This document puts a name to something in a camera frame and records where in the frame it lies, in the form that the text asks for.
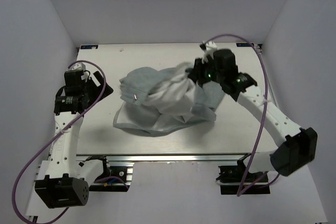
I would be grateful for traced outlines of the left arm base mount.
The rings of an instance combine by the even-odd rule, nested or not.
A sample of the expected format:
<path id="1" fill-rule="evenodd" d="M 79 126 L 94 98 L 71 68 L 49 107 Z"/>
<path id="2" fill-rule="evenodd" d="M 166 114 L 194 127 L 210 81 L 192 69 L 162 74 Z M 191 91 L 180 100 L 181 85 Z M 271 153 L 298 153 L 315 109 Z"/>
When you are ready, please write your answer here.
<path id="1" fill-rule="evenodd" d="M 79 177 L 89 176 L 90 192 L 127 192 L 131 180 L 128 179 L 129 167 L 110 162 L 105 155 L 89 156 L 79 161 Z"/>

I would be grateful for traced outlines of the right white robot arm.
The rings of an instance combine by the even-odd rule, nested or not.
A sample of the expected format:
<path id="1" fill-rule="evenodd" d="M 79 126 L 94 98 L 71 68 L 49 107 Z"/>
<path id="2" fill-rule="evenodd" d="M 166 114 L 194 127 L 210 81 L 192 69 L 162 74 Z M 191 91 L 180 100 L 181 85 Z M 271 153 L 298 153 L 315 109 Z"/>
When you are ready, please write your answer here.
<path id="1" fill-rule="evenodd" d="M 256 173 L 268 171 L 276 171 L 287 177 L 314 160 L 317 132 L 311 127 L 302 128 L 268 101 L 257 81 L 238 70 L 231 50 L 215 50 L 207 55 L 207 60 L 196 58 L 189 78 L 199 86 L 211 81 L 218 83 L 225 94 L 261 123 L 277 145 L 274 151 L 253 155 L 252 163 L 238 166 L 237 175 L 241 180 L 247 182 Z"/>

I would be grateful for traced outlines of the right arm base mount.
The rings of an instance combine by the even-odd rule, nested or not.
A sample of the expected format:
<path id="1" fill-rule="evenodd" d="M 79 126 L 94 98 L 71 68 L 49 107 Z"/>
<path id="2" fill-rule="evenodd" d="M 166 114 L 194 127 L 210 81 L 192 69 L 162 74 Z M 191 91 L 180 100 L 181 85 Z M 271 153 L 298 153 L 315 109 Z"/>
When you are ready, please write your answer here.
<path id="1" fill-rule="evenodd" d="M 235 165 L 219 166 L 218 177 L 216 182 L 220 186 L 221 195 L 236 195 L 239 189 L 241 179 L 245 171 L 243 161 L 249 157 L 247 154 L 241 157 Z M 270 189 L 268 184 L 268 176 L 265 175 L 261 180 L 244 192 L 244 195 L 269 195 Z"/>

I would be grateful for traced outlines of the grey zip-up jacket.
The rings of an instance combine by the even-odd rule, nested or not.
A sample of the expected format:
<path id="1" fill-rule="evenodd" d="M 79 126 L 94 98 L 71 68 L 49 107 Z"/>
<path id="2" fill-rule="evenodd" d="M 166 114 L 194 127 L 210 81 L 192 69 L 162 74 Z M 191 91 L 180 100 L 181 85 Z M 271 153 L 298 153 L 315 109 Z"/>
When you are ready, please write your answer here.
<path id="1" fill-rule="evenodd" d="M 141 67 L 120 79 L 121 108 L 113 127 L 132 134 L 162 136 L 216 120 L 225 94 L 216 82 L 199 86 L 189 78 L 192 63 L 156 70 Z"/>

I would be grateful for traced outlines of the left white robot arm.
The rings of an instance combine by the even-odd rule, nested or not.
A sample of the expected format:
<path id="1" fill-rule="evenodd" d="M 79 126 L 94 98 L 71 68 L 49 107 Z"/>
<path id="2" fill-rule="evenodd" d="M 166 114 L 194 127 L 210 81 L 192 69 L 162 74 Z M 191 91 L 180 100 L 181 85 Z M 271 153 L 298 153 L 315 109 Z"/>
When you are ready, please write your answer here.
<path id="1" fill-rule="evenodd" d="M 35 192 L 50 208 L 86 205 L 89 187 L 95 180 L 110 178 L 111 168 L 104 155 L 76 160 L 77 144 L 84 115 L 89 108 L 113 93 L 103 75 L 96 71 L 68 70 L 65 85 L 55 97 L 55 136 L 50 162 L 43 179 L 35 182 Z"/>

